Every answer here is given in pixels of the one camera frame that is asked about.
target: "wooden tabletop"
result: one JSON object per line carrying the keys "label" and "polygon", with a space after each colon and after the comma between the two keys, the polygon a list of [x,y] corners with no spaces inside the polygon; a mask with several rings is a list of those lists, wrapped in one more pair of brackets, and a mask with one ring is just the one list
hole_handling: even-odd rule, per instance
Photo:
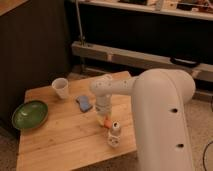
{"label": "wooden tabletop", "polygon": [[0,16],[27,1],[28,0],[0,0]]}
{"label": "wooden tabletop", "polygon": [[[112,74],[130,77],[128,72]],[[89,84],[97,77],[69,82],[70,97],[60,100],[50,86],[28,90],[25,101],[42,100],[48,119],[39,128],[21,132],[17,171],[68,171],[136,150],[129,96],[112,96],[112,120],[122,126],[119,147],[107,144],[107,129],[99,126],[96,111],[82,113],[76,97],[87,95],[95,103]]]}

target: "black cabinet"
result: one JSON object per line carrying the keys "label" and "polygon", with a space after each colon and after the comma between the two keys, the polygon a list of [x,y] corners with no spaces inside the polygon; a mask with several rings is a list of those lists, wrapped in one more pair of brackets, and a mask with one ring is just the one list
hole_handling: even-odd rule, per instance
{"label": "black cabinet", "polygon": [[0,16],[2,127],[16,132],[11,115],[27,89],[69,72],[69,45],[63,0],[30,0]]}

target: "white bottle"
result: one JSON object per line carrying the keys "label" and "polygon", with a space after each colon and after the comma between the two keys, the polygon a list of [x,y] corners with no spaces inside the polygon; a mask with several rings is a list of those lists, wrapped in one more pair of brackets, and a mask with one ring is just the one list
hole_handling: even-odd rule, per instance
{"label": "white bottle", "polygon": [[108,132],[107,142],[111,147],[118,147],[120,142],[121,126],[118,122],[113,122]]}

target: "paper cup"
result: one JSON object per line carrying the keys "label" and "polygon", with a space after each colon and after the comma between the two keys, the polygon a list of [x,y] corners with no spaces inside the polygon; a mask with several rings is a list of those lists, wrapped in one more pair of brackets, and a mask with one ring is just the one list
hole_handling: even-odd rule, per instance
{"label": "paper cup", "polygon": [[52,88],[61,99],[69,97],[68,80],[65,78],[57,78],[52,82]]}

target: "sponge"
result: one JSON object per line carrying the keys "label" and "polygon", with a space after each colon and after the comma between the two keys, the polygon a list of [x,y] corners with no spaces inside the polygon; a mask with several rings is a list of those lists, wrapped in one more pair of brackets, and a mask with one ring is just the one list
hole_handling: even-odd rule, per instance
{"label": "sponge", "polygon": [[76,102],[79,104],[80,110],[85,113],[92,109],[92,105],[89,103],[89,99],[85,95],[78,96]]}

